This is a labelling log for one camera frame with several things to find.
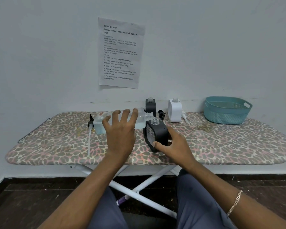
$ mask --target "leg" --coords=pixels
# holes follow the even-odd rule
[[[109,187],[106,188],[87,229],[128,229],[121,210],[116,204],[116,198]]]
[[[179,173],[176,189],[178,229],[235,228],[208,191],[183,169]]]

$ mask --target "person's left hand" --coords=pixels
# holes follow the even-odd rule
[[[112,125],[108,123],[111,116],[103,119],[102,123],[107,133],[108,153],[114,155],[120,162],[125,162],[133,150],[136,136],[134,126],[138,117],[138,110],[133,109],[130,120],[127,122],[129,109],[125,109],[119,121],[120,110],[112,113]]]

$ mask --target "finger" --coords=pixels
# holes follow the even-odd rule
[[[112,125],[116,124],[119,122],[119,114],[121,113],[120,110],[115,110],[113,113],[112,113]]]
[[[126,123],[127,122],[127,119],[128,119],[128,115],[130,113],[130,110],[129,109],[125,109],[122,113],[122,117],[121,117],[121,120],[120,122],[123,122],[123,123]]]
[[[160,142],[154,141],[153,142],[153,146],[154,146],[155,149],[163,152],[164,154],[168,151],[168,147],[163,145],[163,144],[161,144]]]
[[[137,118],[138,118],[138,110],[136,108],[134,108],[132,110],[132,115],[130,117],[129,123],[131,123],[132,125],[135,125]]]
[[[179,133],[177,133],[172,127],[168,126],[167,129],[168,129],[168,133],[170,134],[172,140],[174,140],[174,138],[179,136]]]
[[[110,128],[110,124],[108,123],[109,119],[111,118],[111,115],[106,116],[103,120],[102,120],[102,124],[104,126],[104,129],[107,131]]]

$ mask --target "paper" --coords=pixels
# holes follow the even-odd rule
[[[145,26],[99,18],[99,84],[139,86]]]

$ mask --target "dark brown floor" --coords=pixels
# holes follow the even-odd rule
[[[267,179],[272,180],[246,180],[246,176],[235,176],[233,181],[233,176],[221,177],[286,219],[286,180],[279,180],[280,176],[267,176]],[[116,177],[115,180],[128,188],[134,188],[146,178]],[[0,193],[0,228],[37,228],[82,180],[83,178],[13,179]],[[174,176],[161,177],[140,194],[176,212],[175,180]],[[117,198],[123,196],[116,190],[113,192]],[[134,199],[128,200],[120,208],[122,212],[169,218]]]

